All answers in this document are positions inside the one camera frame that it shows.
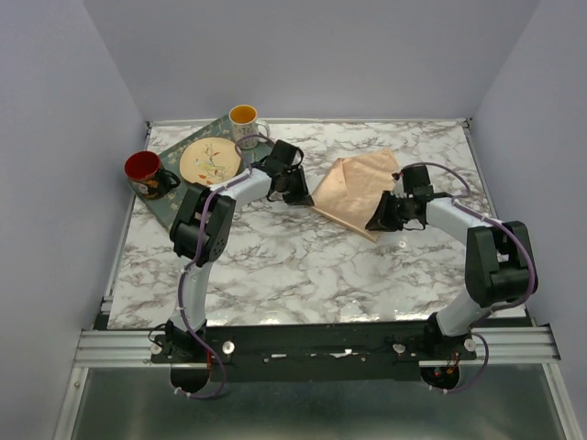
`green placemat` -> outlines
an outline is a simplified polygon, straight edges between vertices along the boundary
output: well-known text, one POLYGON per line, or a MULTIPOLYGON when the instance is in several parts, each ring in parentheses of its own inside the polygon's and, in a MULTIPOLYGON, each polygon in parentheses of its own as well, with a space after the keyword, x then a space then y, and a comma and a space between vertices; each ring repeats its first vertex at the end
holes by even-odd
MULTIPOLYGON (((167 148, 163 151, 159 157, 166 170, 174 172, 177 176, 180 176, 180 158, 182 157, 185 149, 191 145, 197 139, 202 138, 226 138, 232 141, 235 139, 232 137, 232 129, 228 115, 222 116, 211 124, 200 128, 192 135, 186 137, 184 140, 178 142, 172 147, 167 148)), ((253 149, 243 151, 245 157, 252 163, 261 160, 269 153, 271 153, 272 145, 259 143, 259 145, 253 149)), ((244 164, 240 164, 238 172, 244 170, 244 164)), ((173 220, 177 215, 178 209, 182 204, 183 197, 187 193, 188 188, 193 186, 182 179, 182 183, 177 188, 171 190, 167 195, 161 197, 159 200, 147 200, 142 194, 135 191, 137 197, 139 197, 143 203, 150 209, 150 211, 157 217, 157 220, 161 225, 168 231, 172 228, 173 220)))

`red mug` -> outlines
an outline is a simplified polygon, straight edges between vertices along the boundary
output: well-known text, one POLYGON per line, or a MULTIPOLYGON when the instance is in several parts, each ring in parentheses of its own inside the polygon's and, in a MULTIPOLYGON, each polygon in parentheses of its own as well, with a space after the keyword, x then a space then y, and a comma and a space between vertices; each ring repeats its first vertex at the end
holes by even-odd
POLYGON ((139 151, 127 159, 125 174, 130 184, 146 199, 160 199, 180 186, 180 178, 163 168, 152 151, 139 151))

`decorated plate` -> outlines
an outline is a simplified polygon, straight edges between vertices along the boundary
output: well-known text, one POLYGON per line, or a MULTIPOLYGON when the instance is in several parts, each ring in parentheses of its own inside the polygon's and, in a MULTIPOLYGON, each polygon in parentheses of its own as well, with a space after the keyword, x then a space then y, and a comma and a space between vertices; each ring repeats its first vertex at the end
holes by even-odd
POLYGON ((190 183, 210 186, 237 175, 240 157, 232 140, 206 137, 189 145, 180 160, 180 174, 190 183))

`white marble countertop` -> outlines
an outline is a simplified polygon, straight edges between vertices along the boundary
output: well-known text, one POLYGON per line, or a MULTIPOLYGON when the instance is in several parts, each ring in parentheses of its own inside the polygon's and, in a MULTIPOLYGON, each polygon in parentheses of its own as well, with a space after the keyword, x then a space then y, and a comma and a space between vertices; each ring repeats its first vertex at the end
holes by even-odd
MULTIPOLYGON (((198 128, 155 126, 148 149, 162 152, 198 128)), ((490 211, 457 121, 273 124, 271 136, 304 150, 311 190, 337 158, 391 148, 400 165, 429 160, 458 171, 473 190, 468 205, 490 211)), ((437 191, 460 190, 442 170, 430 174, 437 191)), ((212 270, 208 324, 426 319, 465 289, 464 256, 461 243, 434 227, 382 234, 371 243, 308 208, 255 202, 235 214, 227 249, 212 270)), ((167 321, 183 263, 167 231, 136 200, 108 328, 167 321)), ((523 315, 520 308, 500 316, 523 315)))

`light purple wall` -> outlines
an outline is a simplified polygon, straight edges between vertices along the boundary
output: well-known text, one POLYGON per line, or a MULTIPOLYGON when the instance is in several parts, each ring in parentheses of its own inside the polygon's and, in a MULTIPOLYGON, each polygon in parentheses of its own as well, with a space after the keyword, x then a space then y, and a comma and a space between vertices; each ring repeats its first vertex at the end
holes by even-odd
POLYGON ((0 438, 52 438, 145 125, 79 0, 0 13, 0 438))
POLYGON ((84 0, 149 120, 464 117, 538 0, 84 0))
POLYGON ((543 0, 473 120, 496 209, 529 226, 561 371, 587 433, 587 2, 543 0))

